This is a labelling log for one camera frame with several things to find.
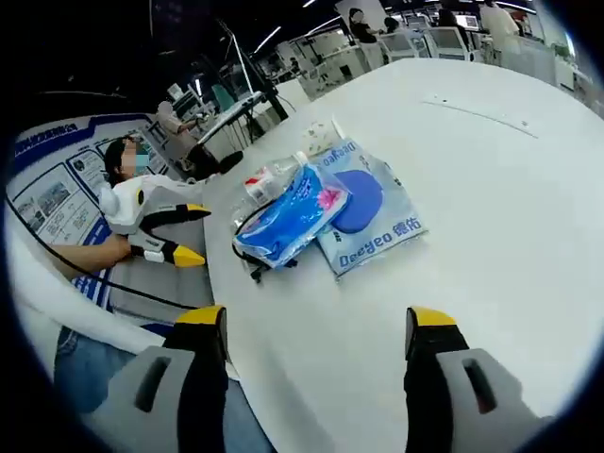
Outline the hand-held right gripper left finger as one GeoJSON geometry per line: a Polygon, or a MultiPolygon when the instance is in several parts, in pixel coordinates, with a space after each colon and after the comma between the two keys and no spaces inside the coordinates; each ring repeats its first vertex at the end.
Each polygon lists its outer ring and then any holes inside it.
{"type": "Polygon", "coordinates": [[[182,314],[109,383],[90,429],[113,452],[222,452],[227,391],[227,311],[182,314]]]}

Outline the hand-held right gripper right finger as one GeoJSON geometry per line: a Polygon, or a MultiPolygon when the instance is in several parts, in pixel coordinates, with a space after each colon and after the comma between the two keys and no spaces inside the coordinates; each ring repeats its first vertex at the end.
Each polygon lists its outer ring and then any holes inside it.
{"type": "Polygon", "coordinates": [[[406,321],[407,451],[516,452],[550,423],[523,401],[507,368],[468,345],[452,317],[409,307],[406,321]]]}

